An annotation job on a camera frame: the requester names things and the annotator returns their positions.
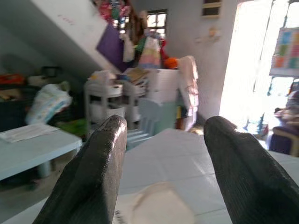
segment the plastic bag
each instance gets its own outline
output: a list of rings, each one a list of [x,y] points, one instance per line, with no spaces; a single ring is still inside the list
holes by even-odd
[[[72,98],[56,85],[44,86],[34,99],[25,121],[28,125],[47,123],[56,113],[71,104]]]

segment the white plastic drawer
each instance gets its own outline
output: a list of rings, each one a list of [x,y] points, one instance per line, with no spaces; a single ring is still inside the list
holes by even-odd
[[[155,69],[150,70],[147,74],[149,79],[149,90],[169,90],[178,89],[178,70],[172,69]]]
[[[149,91],[147,98],[152,99],[159,103],[174,102],[177,100],[178,91],[160,90]]]

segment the white table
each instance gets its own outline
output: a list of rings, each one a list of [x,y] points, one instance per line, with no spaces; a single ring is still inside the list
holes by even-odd
[[[299,183],[299,160],[270,152]],[[196,216],[196,224],[231,224],[203,136],[167,129],[128,151],[119,194],[130,194],[162,181],[170,181]],[[45,200],[4,224],[31,224]]]

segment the orange object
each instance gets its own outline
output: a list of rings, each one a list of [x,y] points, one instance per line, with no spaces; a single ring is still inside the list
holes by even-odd
[[[178,62],[176,57],[170,57],[165,60],[164,66],[167,69],[176,69],[178,67]]]
[[[0,84],[24,84],[25,77],[20,74],[0,75]]]
[[[285,58],[281,56],[276,56],[275,58],[275,68],[283,68],[285,62]]]

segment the paper on table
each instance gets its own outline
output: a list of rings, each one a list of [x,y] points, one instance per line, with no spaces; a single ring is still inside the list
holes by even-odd
[[[0,138],[13,143],[25,139],[31,139],[40,135],[48,134],[58,129],[59,128],[57,127],[52,127],[46,124],[33,124],[15,128],[6,132],[1,132]]]
[[[112,224],[194,224],[194,214],[168,182],[117,198]]]

